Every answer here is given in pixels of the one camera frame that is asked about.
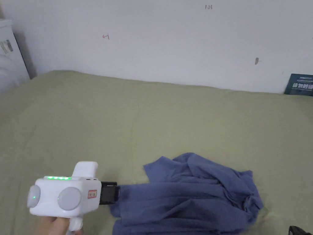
bed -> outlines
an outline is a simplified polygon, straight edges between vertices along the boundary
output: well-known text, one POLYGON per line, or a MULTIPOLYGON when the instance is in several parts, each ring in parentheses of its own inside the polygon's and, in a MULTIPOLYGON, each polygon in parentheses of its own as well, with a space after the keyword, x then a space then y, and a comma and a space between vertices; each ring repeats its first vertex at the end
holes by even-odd
MULTIPOLYGON (((97 161, 97 177, 148 182, 143 165, 195 152, 252 170, 264 209, 248 234, 313 232, 313 98, 53 71, 0 96, 1 234, 32 234, 29 187, 97 161)), ((86 234, 111 234, 102 206, 86 234)))

hand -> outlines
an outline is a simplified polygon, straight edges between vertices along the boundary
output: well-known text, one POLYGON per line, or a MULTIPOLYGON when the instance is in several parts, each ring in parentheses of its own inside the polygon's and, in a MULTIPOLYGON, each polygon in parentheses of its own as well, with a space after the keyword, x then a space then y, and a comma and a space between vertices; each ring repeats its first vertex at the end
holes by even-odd
MULTIPOLYGON (((66 235, 68 228, 68 218, 41 217, 35 235, 66 235)), ((75 231, 72 234, 83 235, 83 231, 75 231)))

white cabinet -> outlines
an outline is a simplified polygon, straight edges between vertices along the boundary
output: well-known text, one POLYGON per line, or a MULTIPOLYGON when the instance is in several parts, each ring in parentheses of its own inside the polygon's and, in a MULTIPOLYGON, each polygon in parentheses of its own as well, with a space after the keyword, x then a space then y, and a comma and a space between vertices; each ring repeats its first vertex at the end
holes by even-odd
POLYGON ((0 93, 23 82, 29 75, 12 31, 12 21, 0 19, 0 93))

white handheld device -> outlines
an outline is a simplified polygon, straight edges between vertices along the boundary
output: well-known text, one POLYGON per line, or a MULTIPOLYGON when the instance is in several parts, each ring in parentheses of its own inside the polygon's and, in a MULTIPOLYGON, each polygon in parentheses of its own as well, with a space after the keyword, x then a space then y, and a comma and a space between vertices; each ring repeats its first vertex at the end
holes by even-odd
POLYGON ((80 230, 83 214, 118 200, 116 182, 95 178, 96 162, 78 162, 71 177, 45 176, 30 187, 27 207, 33 215, 70 218, 69 232, 80 230))

red label sticker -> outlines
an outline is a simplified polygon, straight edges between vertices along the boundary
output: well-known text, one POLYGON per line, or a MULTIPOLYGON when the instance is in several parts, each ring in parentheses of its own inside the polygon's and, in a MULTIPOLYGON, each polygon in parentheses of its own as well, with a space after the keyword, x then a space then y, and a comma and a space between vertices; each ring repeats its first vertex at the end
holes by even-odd
POLYGON ((89 190, 88 191, 88 199, 97 197, 97 190, 89 190))

